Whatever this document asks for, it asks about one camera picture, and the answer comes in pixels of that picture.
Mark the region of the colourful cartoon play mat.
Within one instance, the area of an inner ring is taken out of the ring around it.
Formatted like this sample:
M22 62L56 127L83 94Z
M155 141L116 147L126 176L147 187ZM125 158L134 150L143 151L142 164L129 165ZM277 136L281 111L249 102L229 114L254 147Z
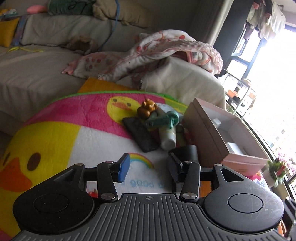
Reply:
M83 92L49 104L12 138L1 158L1 240L11 240L19 227L13 203L29 188L70 167L95 167L130 154L130 169L119 193L171 191L166 152L144 153L123 126L145 100L184 113L186 106L170 96L139 91Z

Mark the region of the black wallet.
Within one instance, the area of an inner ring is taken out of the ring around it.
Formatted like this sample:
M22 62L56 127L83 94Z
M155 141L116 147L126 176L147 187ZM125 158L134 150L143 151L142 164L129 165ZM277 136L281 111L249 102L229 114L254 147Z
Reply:
M155 151L159 148L159 141L149 132L139 118L123 118L122 122L144 153Z

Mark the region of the pink floral baby blanket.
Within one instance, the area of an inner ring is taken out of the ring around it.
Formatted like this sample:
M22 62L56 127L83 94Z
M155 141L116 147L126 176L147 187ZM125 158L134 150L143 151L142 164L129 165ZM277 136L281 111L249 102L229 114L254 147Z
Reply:
M162 30L152 34L141 33L136 44L126 52L96 52L72 61L62 71L64 74L87 79L97 77L117 82L131 71L177 56L197 65L211 74L223 67L220 53L210 44L196 41L181 30Z

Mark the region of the white charger box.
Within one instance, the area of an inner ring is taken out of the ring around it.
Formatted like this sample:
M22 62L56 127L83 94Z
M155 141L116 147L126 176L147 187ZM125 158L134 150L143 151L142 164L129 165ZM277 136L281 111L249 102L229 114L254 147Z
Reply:
M229 153L237 154L237 155L247 155L243 147L238 146L236 143L227 142L226 147Z

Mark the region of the yellow cushion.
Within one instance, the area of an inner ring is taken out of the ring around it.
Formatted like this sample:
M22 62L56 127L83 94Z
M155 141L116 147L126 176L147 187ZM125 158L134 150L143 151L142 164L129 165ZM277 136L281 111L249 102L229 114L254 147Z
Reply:
M19 20L20 18L14 18L9 21L0 22L0 46L1 47L7 48L11 45Z

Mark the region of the beige sofa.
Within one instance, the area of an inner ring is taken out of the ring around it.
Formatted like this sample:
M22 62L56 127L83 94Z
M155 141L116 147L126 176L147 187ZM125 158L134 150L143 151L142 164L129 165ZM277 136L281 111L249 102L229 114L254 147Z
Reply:
M187 32L151 33L113 20L47 13L3 21L16 50L1 47L1 131L14 134L56 98L74 94L90 77L184 104L195 97L225 107L215 75L220 54Z

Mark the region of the teal plastic crank handle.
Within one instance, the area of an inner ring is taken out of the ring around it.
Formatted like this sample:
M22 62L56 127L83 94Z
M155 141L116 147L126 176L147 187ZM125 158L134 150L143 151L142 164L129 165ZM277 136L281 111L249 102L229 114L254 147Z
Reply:
M172 110L168 111L165 114L157 116L156 118L149 118L145 121L145 126L147 128L161 128L166 127L168 129L172 129L176 126L180 121L179 114Z

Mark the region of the brown bear figurine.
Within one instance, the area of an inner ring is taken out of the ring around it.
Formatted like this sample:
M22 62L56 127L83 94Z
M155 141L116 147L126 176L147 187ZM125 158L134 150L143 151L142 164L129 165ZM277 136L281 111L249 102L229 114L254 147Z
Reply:
M137 114L140 118L148 119L152 112L156 111L157 109L157 104L154 101L146 98L145 101L142 102L141 106L137 109Z

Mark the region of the beige pillow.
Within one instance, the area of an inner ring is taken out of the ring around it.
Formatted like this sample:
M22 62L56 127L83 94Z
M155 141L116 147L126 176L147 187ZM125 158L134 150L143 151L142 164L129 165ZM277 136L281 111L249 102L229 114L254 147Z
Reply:
M93 15L103 21L116 20L117 4L119 4L117 19L123 24L140 28L152 27L154 14L136 1L96 1L92 6Z

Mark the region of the potted flower plant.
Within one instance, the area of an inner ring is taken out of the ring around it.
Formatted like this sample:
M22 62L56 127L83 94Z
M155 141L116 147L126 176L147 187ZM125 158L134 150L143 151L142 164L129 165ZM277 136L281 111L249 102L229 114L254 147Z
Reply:
M279 152L275 160L268 161L267 177L265 181L269 188L277 187L284 180L295 177L295 158L288 157L286 153Z

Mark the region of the white cream tube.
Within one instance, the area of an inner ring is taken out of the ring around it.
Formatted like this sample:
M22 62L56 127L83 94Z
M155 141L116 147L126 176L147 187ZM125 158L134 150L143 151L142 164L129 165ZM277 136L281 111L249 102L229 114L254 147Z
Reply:
M156 112L159 116L165 115L169 111L173 111L174 109L167 105L162 103L157 103L158 109ZM176 147L176 128L173 127L172 129L169 129L167 127L160 127L159 128L159 137L161 141L161 148L165 151L170 151Z

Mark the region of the pink cardboard box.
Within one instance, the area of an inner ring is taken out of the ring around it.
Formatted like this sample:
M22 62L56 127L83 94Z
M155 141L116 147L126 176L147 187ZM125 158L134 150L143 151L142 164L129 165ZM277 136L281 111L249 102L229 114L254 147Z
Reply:
M221 163L244 176L253 176L266 166L265 151L235 115L196 98L185 111L184 122L202 167ZM243 147L247 155L229 153L227 142Z

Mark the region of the metal balcony shelf rack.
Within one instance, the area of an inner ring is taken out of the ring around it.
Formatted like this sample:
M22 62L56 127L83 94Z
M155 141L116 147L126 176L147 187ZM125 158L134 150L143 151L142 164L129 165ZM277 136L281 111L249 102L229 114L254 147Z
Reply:
M248 79L239 79L225 70L223 82L227 109L243 120L256 100L255 91Z

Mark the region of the green plush toy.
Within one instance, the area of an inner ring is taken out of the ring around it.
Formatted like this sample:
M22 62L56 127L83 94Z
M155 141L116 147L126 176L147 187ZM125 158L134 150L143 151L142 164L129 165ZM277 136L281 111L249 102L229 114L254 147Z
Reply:
M93 15L95 1L51 0L47 4L50 15Z

